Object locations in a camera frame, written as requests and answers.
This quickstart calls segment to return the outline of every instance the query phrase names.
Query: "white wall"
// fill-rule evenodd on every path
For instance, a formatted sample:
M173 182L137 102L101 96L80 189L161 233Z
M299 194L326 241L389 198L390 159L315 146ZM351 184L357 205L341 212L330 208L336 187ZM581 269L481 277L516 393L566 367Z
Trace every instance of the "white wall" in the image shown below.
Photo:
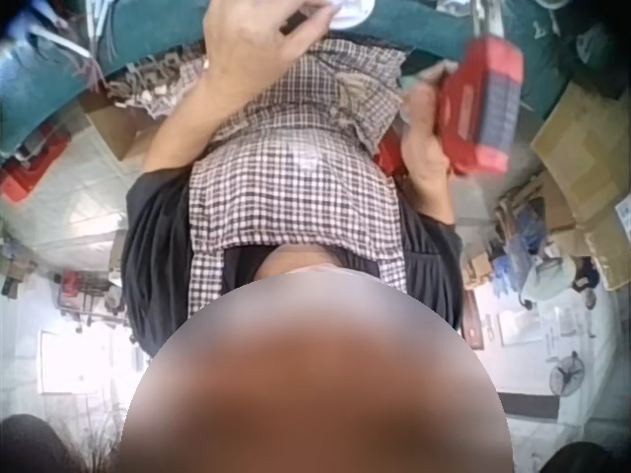
M498 324L498 313L515 309L520 310L517 293L509 293L501 298L493 294L491 283L475 289L480 318L484 323L486 314L490 314L494 340L490 340L486 326L482 329L484 350L474 353L489 374L495 388L500 392L513 392L532 395L550 394L548 378L550 366L544 341L504 347Z
M82 337L91 337L90 342L104 345L109 352L105 357L112 364L111 372L100 372L101 382L95 392L90 394L39 394L37 390L36 358L38 333L45 330L57 334L74 335L75 323L62 319L54 306L57 286L47 279L33 274L20 287L17 301L0 297L0 329L2 342L1 389L2 403L0 414L5 418L13 414L32 414L48 421L60 434L77 445L85 444L91 434L103 430L113 431L122 428L124 409L131 400L135 387L127 388L120 402L116 388L116 376L119 381L131 371L131 352L133 347L127 343L121 345L121 337L128 334L117 333L110 328L93 324L91 329L84 328ZM112 355L111 348L117 353Z

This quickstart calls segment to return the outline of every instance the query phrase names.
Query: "plaid shirt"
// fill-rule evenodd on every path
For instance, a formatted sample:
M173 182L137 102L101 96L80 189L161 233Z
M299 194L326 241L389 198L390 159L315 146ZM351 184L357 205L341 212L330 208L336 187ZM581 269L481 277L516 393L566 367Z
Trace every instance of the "plaid shirt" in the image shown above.
M343 247L405 292L396 189L372 161L400 107L403 59L325 39L217 131L190 178L189 316L221 296L233 246Z

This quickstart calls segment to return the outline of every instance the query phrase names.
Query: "white tile floor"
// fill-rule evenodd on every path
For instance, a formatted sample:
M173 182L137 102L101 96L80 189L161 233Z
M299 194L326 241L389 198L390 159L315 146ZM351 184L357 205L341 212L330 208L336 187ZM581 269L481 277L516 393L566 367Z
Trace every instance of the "white tile floor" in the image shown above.
M27 199L12 203L0 196L0 215L10 232L44 261L105 269L104 244L111 242L112 232L126 228L125 195L140 163L119 162L76 104L61 116L73 132L68 148ZM101 246L81 241L97 236L103 236Z

